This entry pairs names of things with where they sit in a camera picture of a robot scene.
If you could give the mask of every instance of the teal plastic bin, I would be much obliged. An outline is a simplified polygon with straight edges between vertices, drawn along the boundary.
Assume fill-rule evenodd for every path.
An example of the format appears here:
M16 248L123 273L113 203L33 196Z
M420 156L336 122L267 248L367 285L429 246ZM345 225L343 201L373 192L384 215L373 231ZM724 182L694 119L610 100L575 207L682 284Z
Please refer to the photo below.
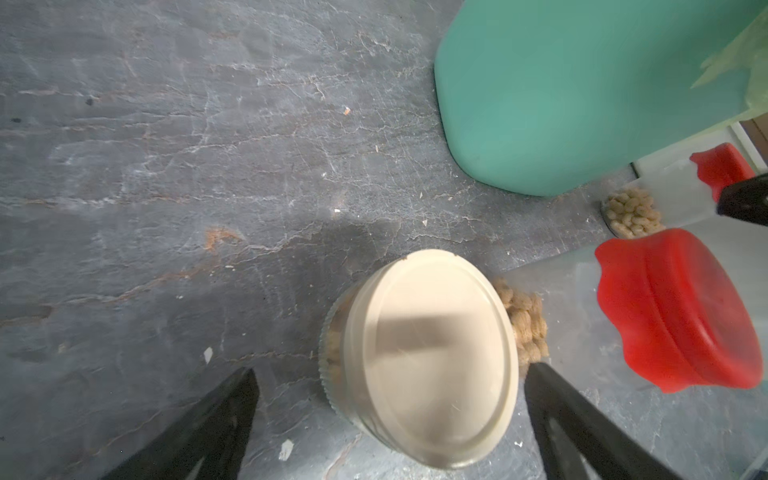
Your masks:
M764 0L466 0L438 49L445 137L471 177L550 196L746 110L750 73L691 88Z

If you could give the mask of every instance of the red plastic lid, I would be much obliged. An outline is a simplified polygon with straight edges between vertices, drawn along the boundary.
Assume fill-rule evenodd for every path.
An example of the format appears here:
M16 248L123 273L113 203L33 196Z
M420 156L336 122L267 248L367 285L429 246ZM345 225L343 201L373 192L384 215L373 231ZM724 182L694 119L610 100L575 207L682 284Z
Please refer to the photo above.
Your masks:
M716 202L725 187L755 176L752 167L732 144L720 144L693 154L690 161L698 165L697 176L712 188L712 198Z
M750 316L723 267L692 233L673 228L614 238L595 256L602 266L598 303L638 375L665 393L760 383L763 358Z

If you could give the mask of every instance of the debris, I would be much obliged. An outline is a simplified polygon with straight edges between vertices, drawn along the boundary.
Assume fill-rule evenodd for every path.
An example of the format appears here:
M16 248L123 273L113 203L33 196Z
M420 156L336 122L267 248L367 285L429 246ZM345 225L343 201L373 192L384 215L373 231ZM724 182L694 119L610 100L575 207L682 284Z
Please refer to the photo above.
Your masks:
M209 252L214 251L214 245L227 238L233 240L242 241L243 236L234 230L230 230L224 227L212 227L205 230L205 250Z
M290 440L286 440L280 446L280 454L277 456L277 458L285 462L288 459L288 457L290 457L291 452L293 452L293 442L291 442Z

